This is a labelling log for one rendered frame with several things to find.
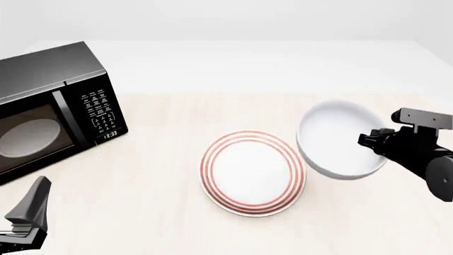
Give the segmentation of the white bowl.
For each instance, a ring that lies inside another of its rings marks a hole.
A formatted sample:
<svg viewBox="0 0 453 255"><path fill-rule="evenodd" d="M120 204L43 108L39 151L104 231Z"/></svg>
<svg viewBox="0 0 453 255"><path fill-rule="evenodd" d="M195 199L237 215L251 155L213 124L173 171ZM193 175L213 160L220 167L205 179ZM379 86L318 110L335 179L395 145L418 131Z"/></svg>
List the white bowl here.
<svg viewBox="0 0 453 255"><path fill-rule="evenodd" d="M296 131L297 146L308 165L323 176L358 180L387 163L385 157L358 144L361 134L383 127L377 114L357 103L322 101L302 116Z"/></svg>

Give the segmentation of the grey flat plate on stalk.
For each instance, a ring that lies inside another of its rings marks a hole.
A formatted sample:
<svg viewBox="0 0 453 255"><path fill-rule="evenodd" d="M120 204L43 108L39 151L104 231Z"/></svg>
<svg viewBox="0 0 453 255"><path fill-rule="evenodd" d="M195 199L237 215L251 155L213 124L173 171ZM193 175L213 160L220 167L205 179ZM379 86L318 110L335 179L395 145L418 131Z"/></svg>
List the grey flat plate on stalk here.
<svg viewBox="0 0 453 255"><path fill-rule="evenodd" d="M391 114L394 123L412 125L413 133L434 135L438 137L439 130L453 130L453 115L400 108Z"/></svg>

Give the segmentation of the white plate with red rings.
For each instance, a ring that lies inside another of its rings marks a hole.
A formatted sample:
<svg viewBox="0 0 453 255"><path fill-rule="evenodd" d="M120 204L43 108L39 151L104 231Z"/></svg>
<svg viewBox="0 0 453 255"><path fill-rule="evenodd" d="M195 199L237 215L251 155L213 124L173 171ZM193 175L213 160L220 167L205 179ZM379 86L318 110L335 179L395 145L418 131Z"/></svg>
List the white plate with red rings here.
<svg viewBox="0 0 453 255"><path fill-rule="evenodd" d="M223 135L203 154L200 184L223 210L266 217L290 208L303 193L306 167L289 144L261 131Z"/></svg>

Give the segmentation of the black microwave oven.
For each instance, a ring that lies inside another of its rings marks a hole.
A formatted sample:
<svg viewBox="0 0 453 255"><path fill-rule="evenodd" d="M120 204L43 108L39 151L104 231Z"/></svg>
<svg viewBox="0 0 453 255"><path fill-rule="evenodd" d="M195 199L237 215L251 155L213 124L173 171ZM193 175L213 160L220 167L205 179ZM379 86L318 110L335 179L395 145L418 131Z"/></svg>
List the black microwave oven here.
<svg viewBox="0 0 453 255"><path fill-rule="evenodd" d="M58 138L28 157L0 155L0 186L128 131L108 72L85 42L0 60L0 137L37 119L56 120Z"/></svg>

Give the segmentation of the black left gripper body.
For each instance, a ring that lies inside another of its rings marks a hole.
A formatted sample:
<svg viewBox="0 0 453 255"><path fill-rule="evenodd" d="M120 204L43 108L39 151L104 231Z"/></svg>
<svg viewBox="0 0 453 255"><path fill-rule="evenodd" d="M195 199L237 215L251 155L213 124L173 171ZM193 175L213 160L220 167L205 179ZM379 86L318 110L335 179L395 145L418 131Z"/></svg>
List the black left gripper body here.
<svg viewBox="0 0 453 255"><path fill-rule="evenodd" d="M39 250L47 232L29 224L12 225L10 231L0 231L0 252Z"/></svg>

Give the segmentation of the white microwave turntable plate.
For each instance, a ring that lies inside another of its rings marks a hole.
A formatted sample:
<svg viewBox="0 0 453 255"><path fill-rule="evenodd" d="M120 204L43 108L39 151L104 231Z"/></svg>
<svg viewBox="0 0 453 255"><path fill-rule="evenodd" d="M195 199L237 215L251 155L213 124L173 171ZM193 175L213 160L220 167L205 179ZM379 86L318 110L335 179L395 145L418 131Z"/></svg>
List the white microwave turntable plate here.
<svg viewBox="0 0 453 255"><path fill-rule="evenodd" d="M0 155L9 159L28 157L49 147L59 136L56 120L30 120L13 127L0 137Z"/></svg>

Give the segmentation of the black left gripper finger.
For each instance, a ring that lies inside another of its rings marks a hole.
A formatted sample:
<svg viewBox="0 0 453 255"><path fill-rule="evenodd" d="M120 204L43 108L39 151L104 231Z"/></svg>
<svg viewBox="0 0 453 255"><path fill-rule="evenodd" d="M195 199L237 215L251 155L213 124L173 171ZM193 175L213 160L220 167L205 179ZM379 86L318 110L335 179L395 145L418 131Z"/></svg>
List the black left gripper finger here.
<svg viewBox="0 0 453 255"><path fill-rule="evenodd" d="M47 202L52 182L39 176L23 199L4 217L14 227L31 226L47 229Z"/></svg>

